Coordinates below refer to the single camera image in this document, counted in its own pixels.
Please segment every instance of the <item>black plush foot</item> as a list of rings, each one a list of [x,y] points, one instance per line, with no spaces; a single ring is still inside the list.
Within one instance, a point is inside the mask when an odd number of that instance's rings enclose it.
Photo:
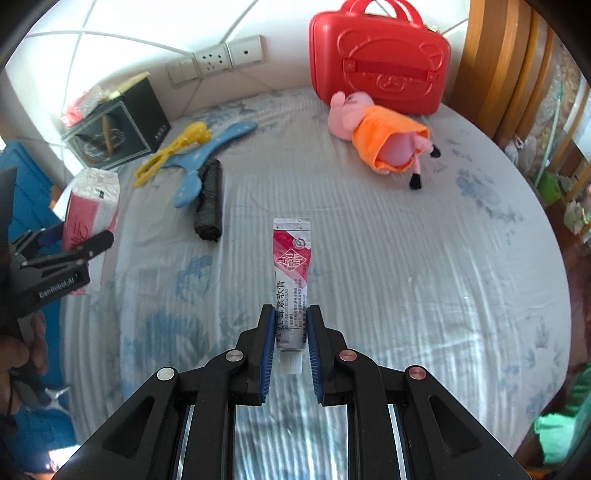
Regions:
[[[413,176],[410,177],[409,185],[413,190],[420,190],[422,188],[421,176],[418,173],[413,173]]]

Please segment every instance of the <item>wall switch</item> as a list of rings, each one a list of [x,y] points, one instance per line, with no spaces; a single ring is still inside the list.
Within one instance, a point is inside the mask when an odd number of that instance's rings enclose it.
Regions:
[[[180,85],[199,78],[199,71],[195,66],[193,56],[183,57],[165,65],[170,81],[173,85]]]

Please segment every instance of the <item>blue toy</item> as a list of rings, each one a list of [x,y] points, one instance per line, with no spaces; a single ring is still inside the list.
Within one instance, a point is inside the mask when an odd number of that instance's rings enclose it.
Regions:
[[[173,205],[175,208],[186,207],[194,199],[196,199],[201,192],[202,181],[197,174],[198,169],[203,163],[221,146],[228,143],[230,140],[253,132],[258,127],[258,124],[253,121],[237,122],[226,128],[220,135],[212,138],[205,145],[202,145],[195,150],[191,150],[185,154],[177,154],[170,157],[163,165],[164,167],[182,167],[187,171],[181,186],[174,196]]]

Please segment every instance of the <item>wooden headboard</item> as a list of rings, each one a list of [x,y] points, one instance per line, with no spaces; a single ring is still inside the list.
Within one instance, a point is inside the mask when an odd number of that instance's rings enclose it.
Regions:
[[[559,54],[558,37],[524,0],[471,0],[449,106],[501,148],[525,139]]]

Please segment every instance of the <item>white wall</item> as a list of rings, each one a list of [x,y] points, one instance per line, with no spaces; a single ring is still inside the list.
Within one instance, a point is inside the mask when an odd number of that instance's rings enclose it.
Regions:
[[[200,108],[310,84],[308,23],[342,0],[60,0],[0,74],[0,132],[17,137],[46,173],[66,184],[81,165],[63,146],[64,105],[95,83],[144,70],[170,120]],[[449,92],[462,55],[469,0],[413,0],[452,45]],[[368,11],[388,14],[387,0]],[[263,35],[266,63],[180,88],[164,64],[226,40]]]

